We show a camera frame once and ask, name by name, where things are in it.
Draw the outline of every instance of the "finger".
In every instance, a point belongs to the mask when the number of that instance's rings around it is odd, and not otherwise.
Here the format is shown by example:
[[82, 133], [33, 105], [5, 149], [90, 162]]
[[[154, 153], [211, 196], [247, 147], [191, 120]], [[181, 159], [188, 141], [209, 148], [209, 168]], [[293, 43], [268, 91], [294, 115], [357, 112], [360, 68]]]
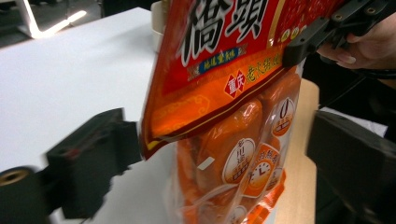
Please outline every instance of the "finger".
[[353, 64], [356, 62], [356, 58], [353, 57], [347, 50], [340, 48], [333, 49], [331, 44], [323, 45], [318, 49], [318, 53], [325, 58], [339, 63]]

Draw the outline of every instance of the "orange packaging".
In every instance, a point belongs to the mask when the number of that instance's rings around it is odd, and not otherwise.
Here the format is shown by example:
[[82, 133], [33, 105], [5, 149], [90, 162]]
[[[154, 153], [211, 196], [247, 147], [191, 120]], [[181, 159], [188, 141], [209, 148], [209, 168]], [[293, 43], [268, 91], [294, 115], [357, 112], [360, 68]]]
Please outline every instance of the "orange packaging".
[[177, 223], [258, 223], [283, 191], [302, 67], [283, 49], [343, 2], [174, 0], [139, 139], [149, 159], [176, 142]]

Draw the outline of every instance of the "snack bag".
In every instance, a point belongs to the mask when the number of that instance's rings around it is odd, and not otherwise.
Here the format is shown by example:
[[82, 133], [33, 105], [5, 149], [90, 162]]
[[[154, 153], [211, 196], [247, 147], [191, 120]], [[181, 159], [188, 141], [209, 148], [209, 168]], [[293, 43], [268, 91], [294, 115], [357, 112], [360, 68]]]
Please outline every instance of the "snack bag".
[[282, 67], [283, 48], [341, 2], [172, 1], [139, 138], [145, 159], [176, 142], [177, 223], [265, 220], [283, 190], [303, 66]]

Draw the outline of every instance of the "black clamp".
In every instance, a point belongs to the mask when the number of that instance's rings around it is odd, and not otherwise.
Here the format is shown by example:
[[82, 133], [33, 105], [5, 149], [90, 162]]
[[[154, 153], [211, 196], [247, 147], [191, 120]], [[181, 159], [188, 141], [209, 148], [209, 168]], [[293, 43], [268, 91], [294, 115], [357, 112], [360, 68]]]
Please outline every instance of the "black clamp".
[[373, 26], [394, 12], [394, 0], [350, 0], [330, 18], [316, 19], [291, 40], [285, 47], [282, 64], [284, 67], [297, 65], [306, 56], [315, 53], [324, 43], [332, 43], [334, 49], [345, 47], [347, 34], [365, 35]]
[[48, 167], [15, 167], [0, 173], [0, 223], [50, 223], [90, 218], [103, 204], [110, 180], [142, 160], [135, 122], [122, 109], [98, 114], [46, 153]]

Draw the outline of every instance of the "black cable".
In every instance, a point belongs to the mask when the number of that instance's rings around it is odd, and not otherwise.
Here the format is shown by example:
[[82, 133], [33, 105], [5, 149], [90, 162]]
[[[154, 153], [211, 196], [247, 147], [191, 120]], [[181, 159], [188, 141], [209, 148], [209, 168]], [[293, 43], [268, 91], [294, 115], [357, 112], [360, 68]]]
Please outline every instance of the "black cable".
[[338, 94], [335, 94], [334, 97], [332, 97], [330, 100], [328, 100], [327, 102], [321, 104], [319, 106], [319, 109], [329, 106], [332, 103], [334, 103], [335, 101], [339, 100], [341, 97], [343, 97], [344, 95], [346, 95], [348, 92], [350, 92], [352, 89], [354, 89], [356, 86], [358, 86], [361, 82], [363, 82], [363, 80], [366, 79], [365, 76], [359, 76], [357, 77], [355, 80], [353, 80], [349, 85], [347, 85], [345, 88], [343, 88], [341, 91], [339, 91]]

